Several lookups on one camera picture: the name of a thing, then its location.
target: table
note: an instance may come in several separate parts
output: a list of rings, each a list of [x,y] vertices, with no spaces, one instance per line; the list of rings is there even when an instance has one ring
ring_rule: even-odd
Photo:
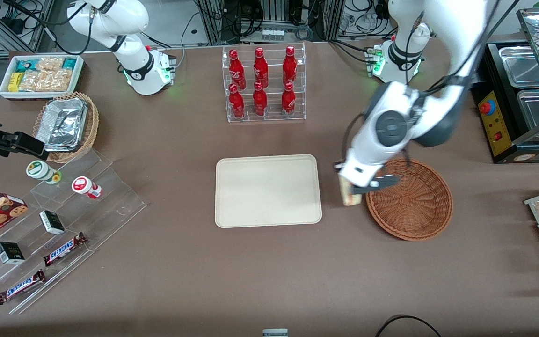
[[[395,239],[365,205],[342,206],[332,171],[344,128],[379,83],[327,43],[306,48],[307,120],[272,125],[227,123],[221,48],[188,49],[176,84],[154,96],[135,94],[111,53],[85,54],[81,91],[101,115],[95,148],[149,206],[22,315],[0,310],[0,336],[249,337],[283,327],[292,337],[365,337],[395,314],[445,335],[539,336],[539,232],[522,202],[539,195],[539,164],[491,164],[466,100],[451,141],[409,150],[449,184],[451,224],[430,241]],[[413,84],[439,78],[446,54],[432,40]],[[2,99],[4,130],[30,132],[42,105]],[[286,154],[317,158],[321,222],[218,228],[218,160]],[[36,184],[24,174],[30,160],[0,158],[0,191],[22,196]],[[383,336],[410,331],[430,335],[398,321]]]

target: acrylic bottle rack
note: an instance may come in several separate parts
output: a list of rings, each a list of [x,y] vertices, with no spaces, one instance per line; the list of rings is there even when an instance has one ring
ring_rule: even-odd
[[[30,190],[23,197],[28,211],[0,230],[0,241],[17,243],[25,258],[18,265],[4,264],[0,260],[0,292],[19,284],[39,269],[43,269],[46,279],[45,283],[28,288],[0,306],[10,314],[26,310],[146,206],[135,191],[118,177],[111,168],[111,162],[95,150],[73,159],[59,170],[62,181],[56,185],[41,182]],[[87,176],[101,186],[102,195],[90,199],[73,192],[71,184],[78,176]],[[39,217],[45,209],[58,214],[66,228],[63,234],[53,235],[45,231]],[[45,267],[43,257],[79,232],[83,232],[88,241]]]
[[[293,92],[297,97],[295,100],[295,111],[292,117],[282,116],[282,93],[284,84],[282,82],[282,63],[286,56],[286,47],[292,45],[295,47],[295,59],[297,59],[297,78],[293,83]],[[226,112],[229,122],[262,122],[262,121],[291,121],[293,119],[306,118],[306,54],[303,43],[277,43],[263,44],[263,54],[268,62],[269,86],[265,88],[268,98],[267,114],[259,117],[255,114],[255,105],[253,104],[253,83],[255,83],[255,73],[253,64],[255,63],[255,48],[258,45],[231,45],[223,47],[222,51],[222,73],[224,79],[224,95],[226,96]],[[228,52],[235,49],[238,52],[238,58],[244,66],[244,78],[247,86],[240,90],[244,99],[244,118],[235,119],[230,108],[228,86],[232,83],[230,77],[230,58]]]

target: wicker basket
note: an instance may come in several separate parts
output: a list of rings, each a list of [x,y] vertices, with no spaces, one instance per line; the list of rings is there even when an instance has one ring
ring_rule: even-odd
[[[69,100],[71,98],[80,98],[88,103],[87,119],[86,122],[84,122],[83,138],[80,147],[74,152],[49,152],[49,158],[47,158],[48,161],[65,164],[72,158],[88,152],[88,150],[93,146],[95,138],[97,137],[97,128],[99,127],[99,112],[97,111],[97,107],[93,104],[93,101],[87,95],[80,92],[73,92],[72,94],[56,97],[54,100]],[[45,107],[41,109],[39,117],[36,118],[35,126],[32,128],[33,137],[36,137],[36,132],[39,130],[41,118],[43,118],[44,112]]]
[[[377,175],[396,175],[398,184],[366,194],[377,223],[396,237],[419,241],[442,232],[451,220],[453,200],[444,179],[432,168],[404,158],[387,162]]]

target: red bottle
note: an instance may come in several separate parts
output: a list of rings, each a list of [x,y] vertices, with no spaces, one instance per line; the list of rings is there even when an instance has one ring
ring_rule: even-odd
[[[294,82],[297,78],[297,60],[295,59],[295,47],[289,45],[286,47],[286,58],[282,64],[282,82]]]
[[[230,96],[228,96],[228,100],[230,101],[230,108],[233,111],[234,118],[243,119],[244,100],[242,100],[242,96],[238,92],[238,87],[234,83],[230,83],[228,89],[230,90]]]
[[[282,93],[282,116],[290,118],[294,115],[296,98],[295,93],[292,91],[292,82],[286,83]]]
[[[263,90],[263,84],[260,81],[255,82],[255,92],[253,92],[253,102],[255,103],[255,114],[259,117],[265,116],[268,107],[268,96]]]
[[[263,48],[255,48],[255,64],[253,64],[253,70],[255,71],[255,81],[260,81],[263,88],[267,88],[270,85],[270,75],[268,71],[268,62],[263,56]]]
[[[244,79],[244,67],[238,59],[238,52],[231,49],[228,55],[230,56],[230,77],[239,90],[244,90],[247,87],[247,81]]]

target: yellow control panel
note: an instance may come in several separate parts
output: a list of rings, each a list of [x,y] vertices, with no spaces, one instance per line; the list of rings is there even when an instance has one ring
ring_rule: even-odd
[[[494,96],[494,91],[490,92],[477,107],[480,109],[481,121],[484,123],[488,135],[490,149],[495,156],[500,155],[511,147],[511,137],[504,123],[503,115],[498,109],[498,101]]]

